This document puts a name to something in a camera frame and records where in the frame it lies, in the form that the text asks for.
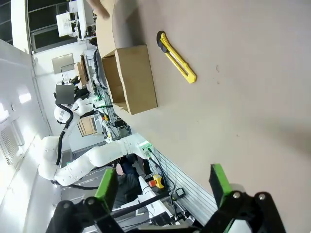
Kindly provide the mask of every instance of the yellow utility knife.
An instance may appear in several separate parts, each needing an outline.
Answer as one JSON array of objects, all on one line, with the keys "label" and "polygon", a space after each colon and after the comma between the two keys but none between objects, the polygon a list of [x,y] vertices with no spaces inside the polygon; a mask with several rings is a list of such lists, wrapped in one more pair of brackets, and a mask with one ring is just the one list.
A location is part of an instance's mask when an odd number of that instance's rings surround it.
[{"label": "yellow utility knife", "polygon": [[159,31],[157,33],[156,42],[170,61],[176,66],[179,72],[185,77],[185,79],[189,83],[194,83],[196,81],[196,74],[170,45],[164,31]]}]

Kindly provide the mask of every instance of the ceiling light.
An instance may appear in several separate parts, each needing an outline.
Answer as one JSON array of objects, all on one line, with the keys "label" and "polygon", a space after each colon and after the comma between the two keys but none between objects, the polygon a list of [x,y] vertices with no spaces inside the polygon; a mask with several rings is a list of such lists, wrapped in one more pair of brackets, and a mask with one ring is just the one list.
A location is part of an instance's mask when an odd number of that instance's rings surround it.
[{"label": "ceiling light", "polygon": [[20,95],[19,96],[19,102],[20,103],[26,103],[26,102],[28,102],[28,101],[30,101],[31,100],[31,95],[30,95],[30,93],[27,93],[27,94],[24,94],[24,95]]}]

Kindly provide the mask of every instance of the screw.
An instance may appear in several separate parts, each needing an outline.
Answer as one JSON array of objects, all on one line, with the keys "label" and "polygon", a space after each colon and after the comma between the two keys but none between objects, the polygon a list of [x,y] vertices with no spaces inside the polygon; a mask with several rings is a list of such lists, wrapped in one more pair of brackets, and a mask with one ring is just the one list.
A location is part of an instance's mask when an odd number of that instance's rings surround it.
[{"label": "screw", "polygon": [[235,199],[240,198],[240,196],[241,196],[241,194],[240,194],[239,192],[235,192],[235,193],[233,194],[233,197],[234,197]]},{"label": "screw", "polygon": [[90,199],[90,200],[88,200],[88,202],[87,202],[89,205],[92,205],[92,204],[94,204],[95,203],[95,201],[94,201],[94,199]]},{"label": "screw", "polygon": [[69,206],[70,206],[69,203],[65,203],[63,207],[67,209]]},{"label": "screw", "polygon": [[263,193],[259,194],[259,200],[264,200],[266,198],[266,195]]}]

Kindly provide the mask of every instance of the wall vent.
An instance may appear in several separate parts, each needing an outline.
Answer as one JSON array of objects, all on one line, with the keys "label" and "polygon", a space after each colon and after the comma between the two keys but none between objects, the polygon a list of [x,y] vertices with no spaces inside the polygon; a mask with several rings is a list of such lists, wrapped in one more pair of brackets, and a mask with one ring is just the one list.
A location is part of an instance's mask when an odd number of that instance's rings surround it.
[{"label": "wall vent", "polygon": [[20,159],[20,142],[17,139],[12,122],[2,123],[0,127],[0,146],[8,164],[15,164]]}]

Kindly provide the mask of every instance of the workbench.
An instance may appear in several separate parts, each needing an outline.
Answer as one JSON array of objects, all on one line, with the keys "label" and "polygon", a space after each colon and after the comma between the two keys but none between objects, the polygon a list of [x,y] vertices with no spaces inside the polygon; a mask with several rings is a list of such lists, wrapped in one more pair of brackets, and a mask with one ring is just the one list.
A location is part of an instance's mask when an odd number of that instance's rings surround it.
[{"label": "workbench", "polygon": [[[101,56],[146,44],[158,107],[115,112],[208,192],[210,164],[249,195],[270,192],[288,232],[311,230],[311,4],[104,0]],[[157,46],[165,31],[197,74]]]}]

